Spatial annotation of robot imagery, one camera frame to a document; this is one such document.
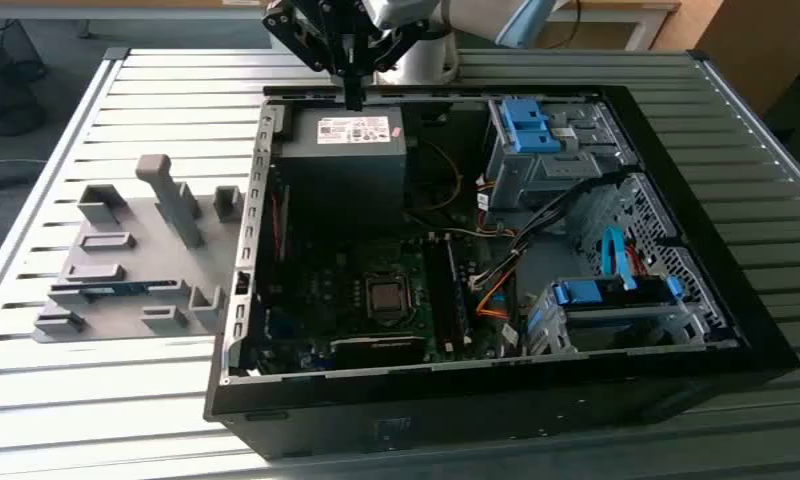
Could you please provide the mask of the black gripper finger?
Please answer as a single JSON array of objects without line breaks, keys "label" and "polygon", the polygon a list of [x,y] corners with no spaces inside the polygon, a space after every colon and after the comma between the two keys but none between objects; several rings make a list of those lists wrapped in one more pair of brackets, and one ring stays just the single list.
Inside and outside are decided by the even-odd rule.
[{"label": "black gripper finger", "polygon": [[354,31],[337,31],[329,26],[321,31],[310,25],[293,5],[293,1],[270,1],[261,20],[262,26],[297,56],[308,68],[329,74],[341,88],[344,105],[353,110],[353,63],[344,46],[345,35],[354,38]]},{"label": "black gripper finger", "polygon": [[378,41],[365,33],[353,40],[353,110],[362,109],[366,85],[376,72],[386,72],[416,43],[416,26],[404,25]]}]

